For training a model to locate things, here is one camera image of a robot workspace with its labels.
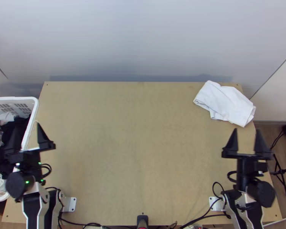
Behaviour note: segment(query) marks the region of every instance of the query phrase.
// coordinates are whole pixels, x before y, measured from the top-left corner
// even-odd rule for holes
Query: wooden floor
[[[260,129],[263,133],[264,139],[267,145],[271,145],[273,140],[279,135],[281,132],[281,125],[265,125],[265,124],[256,124],[255,127]],[[283,136],[278,141],[277,145],[273,149],[276,157],[282,168],[286,168],[286,137]],[[271,161],[268,163],[269,169],[271,171],[274,170],[275,162]],[[277,192],[277,198],[280,205],[281,213],[283,218],[286,218],[286,196],[284,192],[284,188],[280,181],[276,177],[272,177],[273,186]],[[233,225],[215,225],[216,228],[223,228],[223,229],[233,229]],[[0,229],[25,229],[24,224],[13,224],[13,223],[2,223],[0,217]],[[66,226],[65,229],[75,229],[81,228],[80,226]],[[208,225],[208,228],[214,228],[213,225]],[[286,229],[286,220],[267,226],[266,229]]]

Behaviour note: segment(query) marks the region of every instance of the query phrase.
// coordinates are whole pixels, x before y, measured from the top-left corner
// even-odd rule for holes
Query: metal bracket
[[[216,201],[218,200],[217,197],[209,197],[209,204],[210,204],[210,207],[211,205]],[[224,202],[222,200],[219,200],[217,201],[211,208],[211,211],[225,211],[223,209],[223,204]]]
[[[64,204],[65,206],[63,207],[62,212],[74,212],[76,207],[76,198],[65,197]]]

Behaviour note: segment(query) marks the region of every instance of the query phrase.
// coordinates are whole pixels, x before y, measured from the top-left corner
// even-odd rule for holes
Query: black cable
[[[47,167],[47,166],[41,166],[41,168],[47,169],[48,172],[42,175],[42,178],[46,178],[47,176],[49,176],[52,172],[51,168]]]
[[[236,183],[236,180],[234,180],[233,178],[231,178],[230,176],[237,173],[237,171],[230,171],[228,172],[227,174],[227,178],[229,179],[229,181],[233,182],[233,183]]]
[[[275,147],[275,145],[278,143],[279,139],[280,139],[283,135],[284,135],[284,133],[283,133],[283,131],[281,131],[281,132],[279,133],[279,135],[276,137],[276,139],[273,141],[273,143],[271,144],[271,146],[270,146],[270,149],[271,149],[271,150]]]
[[[101,227],[102,226],[102,225],[100,225],[98,223],[87,223],[87,224],[74,223],[74,222],[70,222],[70,221],[68,221],[66,219],[63,219],[61,216],[59,216],[58,219],[61,220],[61,221],[66,222],[66,223],[77,225],[77,226],[85,226],[85,227],[87,227],[87,226]]]
[[[222,185],[221,185],[219,182],[215,181],[215,182],[213,183],[213,185],[212,185],[213,194],[214,194],[214,196],[216,196],[217,198],[222,199],[221,197],[217,196],[216,193],[215,193],[215,191],[214,191],[214,186],[215,186],[216,184],[219,184],[220,187],[222,188],[222,191],[224,191]]]
[[[55,188],[55,187],[47,187],[47,188],[45,188],[45,189],[58,189],[58,188]]]
[[[192,220],[190,222],[188,222],[187,224],[184,224],[183,226],[180,227],[180,229],[183,229],[191,224],[194,224],[196,222],[198,222],[199,220],[202,220],[202,219],[206,219],[206,218],[210,218],[210,217],[216,217],[216,216],[226,216],[225,214],[216,214],[216,215],[210,215],[210,216],[204,216],[204,217],[200,217],[200,218],[197,218],[195,220]]]
[[[41,166],[48,166],[50,168],[50,170],[52,171],[52,167],[47,163],[41,164]]]

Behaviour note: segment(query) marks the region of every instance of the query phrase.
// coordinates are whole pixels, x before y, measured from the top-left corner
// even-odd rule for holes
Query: white laundry basket
[[[27,118],[31,115],[21,142],[22,150],[27,150],[27,144],[31,135],[38,106],[39,101],[34,97],[0,97],[0,114],[12,112],[22,118]],[[10,195],[7,192],[5,194],[0,194],[0,201],[6,200],[9,196]]]

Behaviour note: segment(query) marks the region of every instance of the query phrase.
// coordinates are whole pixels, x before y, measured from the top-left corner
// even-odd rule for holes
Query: cable
[[[42,178],[45,178],[45,177],[49,176],[50,173],[52,172],[51,168],[49,168],[49,167],[47,167],[47,166],[41,166],[41,168],[44,168],[44,169],[47,169],[47,170],[48,170],[48,172],[47,172],[46,174],[43,174],[43,175],[42,175]]]
[[[216,216],[226,216],[226,215],[225,214],[216,214],[216,215],[205,216],[203,218],[200,217],[198,219],[195,219],[195,220],[188,222],[187,224],[184,224],[183,226],[180,227],[180,229],[183,229],[183,228],[185,228],[191,224],[194,224],[194,223],[198,222],[199,220],[210,218],[210,217],[216,217]]]
[[[55,187],[47,187],[47,188],[45,188],[45,189],[58,189],[58,188],[55,188]]]
[[[273,143],[270,146],[270,149],[272,150],[274,146],[278,143],[279,139],[284,135],[283,131],[279,133],[279,135],[276,137],[276,139],[273,141]]]
[[[61,221],[64,221],[66,223],[69,223],[69,224],[73,224],[73,225],[77,225],[77,226],[95,226],[95,227],[101,227],[102,225],[98,224],[98,223],[87,223],[87,224],[82,224],[82,223],[74,223],[74,222],[70,222],[66,219],[63,219],[61,216],[58,217],[58,220],[61,220]]]
[[[210,208],[207,210],[206,213],[203,214],[203,216],[201,216],[201,217],[199,217],[199,218],[197,218],[197,219],[194,219],[194,220],[192,220],[192,221],[190,221],[190,222],[188,222],[188,223],[182,225],[182,226],[180,227],[180,229],[183,229],[183,228],[185,228],[185,227],[187,227],[187,226],[189,226],[189,225],[192,225],[192,224],[198,222],[199,220],[202,220],[202,219],[205,219],[205,218],[209,218],[209,217],[225,216],[225,217],[227,217],[228,219],[231,219],[231,216],[228,215],[225,211],[223,212],[223,214],[215,214],[215,215],[207,216],[207,214],[208,214],[208,213],[210,212],[210,210],[212,209],[213,205],[214,205],[217,201],[223,200],[223,198],[220,197],[220,196],[218,196],[218,195],[216,195],[216,193],[215,193],[215,191],[214,191],[214,186],[215,186],[216,184],[219,184],[219,185],[220,185],[220,187],[222,188],[222,191],[223,191],[223,192],[225,191],[224,188],[222,187],[222,185],[221,185],[219,182],[215,181],[215,182],[213,183],[213,185],[212,185],[212,191],[213,191],[213,194],[214,194],[218,199],[215,200],[215,201],[211,204]],[[223,209],[225,209],[225,206],[226,206],[226,204],[227,204],[227,200],[226,200],[226,198],[225,198],[225,195],[223,195],[223,197],[224,197],[224,199],[225,199],[225,204],[223,205]]]
[[[227,174],[228,180],[231,181],[231,182],[233,182],[233,183],[236,183],[236,180],[234,180],[234,179],[231,178],[230,176],[231,176],[232,174],[235,174],[235,173],[237,173],[237,171],[230,171],[230,172],[228,172],[228,174]]]
[[[220,185],[220,187],[222,188],[222,191],[224,191],[224,189],[223,189],[222,185],[221,185],[219,182],[217,182],[217,181],[215,181],[215,182],[213,183],[213,185],[212,185],[212,191],[213,191],[214,196],[216,196],[217,198],[221,199],[221,197],[217,196],[216,193],[215,193],[215,191],[214,191],[214,186],[215,186],[216,184],[219,184],[219,185]]]
[[[48,166],[50,168],[50,170],[52,171],[52,167],[47,163],[41,164],[41,166]]]

